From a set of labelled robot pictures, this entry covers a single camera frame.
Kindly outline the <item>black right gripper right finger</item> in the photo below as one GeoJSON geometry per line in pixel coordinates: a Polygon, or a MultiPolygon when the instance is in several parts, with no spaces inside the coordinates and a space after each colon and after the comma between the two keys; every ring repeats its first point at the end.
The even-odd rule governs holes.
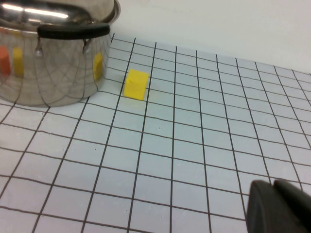
{"type": "Polygon", "coordinates": [[[311,232],[311,197],[285,180],[275,180],[274,188],[285,200],[304,228],[311,232]]]}

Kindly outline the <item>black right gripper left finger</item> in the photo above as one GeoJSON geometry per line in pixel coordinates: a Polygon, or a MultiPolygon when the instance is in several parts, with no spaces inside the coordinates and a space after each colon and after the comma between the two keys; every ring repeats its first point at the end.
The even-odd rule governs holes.
{"type": "Polygon", "coordinates": [[[265,181],[251,183],[246,225],[249,233],[288,233],[291,229],[289,207],[265,181]]]}

